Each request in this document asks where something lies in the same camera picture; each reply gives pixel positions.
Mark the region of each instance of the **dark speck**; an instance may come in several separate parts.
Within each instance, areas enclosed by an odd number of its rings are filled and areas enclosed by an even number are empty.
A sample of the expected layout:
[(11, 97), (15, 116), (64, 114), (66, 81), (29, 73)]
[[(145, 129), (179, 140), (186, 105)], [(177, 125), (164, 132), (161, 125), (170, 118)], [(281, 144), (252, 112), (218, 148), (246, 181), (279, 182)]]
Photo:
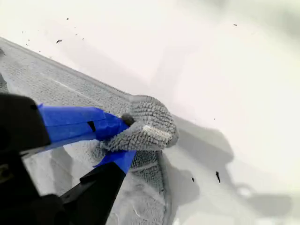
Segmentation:
[(216, 171), (216, 176), (217, 176), (217, 180), (219, 181), (219, 183), (221, 183), (221, 181), (220, 181), (220, 176), (219, 176), (219, 172), (218, 172), (218, 171)]
[(93, 132), (96, 132), (96, 128), (93, 121), (88, 121), (88, 125), (90, 126)]
[(6, 54), (4, 53), (4, 51), (0, 48), (0, 56), (1, 55), (5, 55), (6, 56)]
[(135, 119), (129, 113), (123, 114), (121, 119), (127, 126), (131, 126), (135, 122)]

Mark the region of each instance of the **black handle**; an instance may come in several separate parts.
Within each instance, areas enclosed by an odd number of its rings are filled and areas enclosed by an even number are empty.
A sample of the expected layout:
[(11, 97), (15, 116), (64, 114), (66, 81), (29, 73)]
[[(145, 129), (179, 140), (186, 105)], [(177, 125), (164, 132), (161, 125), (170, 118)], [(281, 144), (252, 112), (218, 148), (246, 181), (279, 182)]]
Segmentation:
[(125, 173), (115, 164), (101, 165), (80, 178), (80, 183), (61, 199), (75, 225), (104, 225)]

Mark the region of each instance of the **white surface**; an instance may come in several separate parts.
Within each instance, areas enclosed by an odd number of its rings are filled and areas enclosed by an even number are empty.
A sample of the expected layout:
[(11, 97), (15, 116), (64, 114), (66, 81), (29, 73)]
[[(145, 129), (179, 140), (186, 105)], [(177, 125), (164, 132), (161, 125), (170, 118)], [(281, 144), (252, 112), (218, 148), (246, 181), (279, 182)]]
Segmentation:
[(0, 36), (178, 116), (174, 225), (294, 225), (299, 15), (296, 0), (0, 0)]

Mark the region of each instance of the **blue painter's tape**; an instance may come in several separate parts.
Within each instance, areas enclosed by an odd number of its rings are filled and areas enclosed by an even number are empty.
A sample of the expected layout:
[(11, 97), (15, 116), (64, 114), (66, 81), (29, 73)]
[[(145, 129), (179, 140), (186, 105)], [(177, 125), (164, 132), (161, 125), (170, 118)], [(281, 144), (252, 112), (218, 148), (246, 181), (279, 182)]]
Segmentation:
[[(51, 140), (45, 150), (82, 140), (106, 140), (128, 128), (120, 118), (95, 107), (39, 105), (38, 109)], [(134, 156), (135, 151), (109, 152), (97, 166), (114, 162), (127, 173)]]
[(100, 165), (104, 165), (106, 163), (114, 162), (118, 165), (118, 167), (126, 174), (130, 169), (132, 161), (135, 157), (136, 151), (116, 151), (116, 152), (108, 152), (102, 161), (94, 166), (98, 167)]

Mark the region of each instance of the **microfiber towel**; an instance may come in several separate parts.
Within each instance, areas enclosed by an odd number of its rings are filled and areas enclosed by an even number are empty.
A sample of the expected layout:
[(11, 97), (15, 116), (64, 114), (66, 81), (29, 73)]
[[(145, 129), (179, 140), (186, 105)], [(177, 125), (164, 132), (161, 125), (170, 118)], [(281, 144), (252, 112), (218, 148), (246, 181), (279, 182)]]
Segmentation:
[(25, 159), (40, 194), (65, 193), (105, 151), (138, 150), (107, 224), (167, 224), (171, 199), (159, 150), (174, 145), (178, 132), (166, 107), (155, 98), (132, 96), (2, 38), (0, 49), (0, 92), (25, 95), (38, 104), (95, 106), (117, 116), (129, 113), (136, 121), (110, 141), (77, 142)]

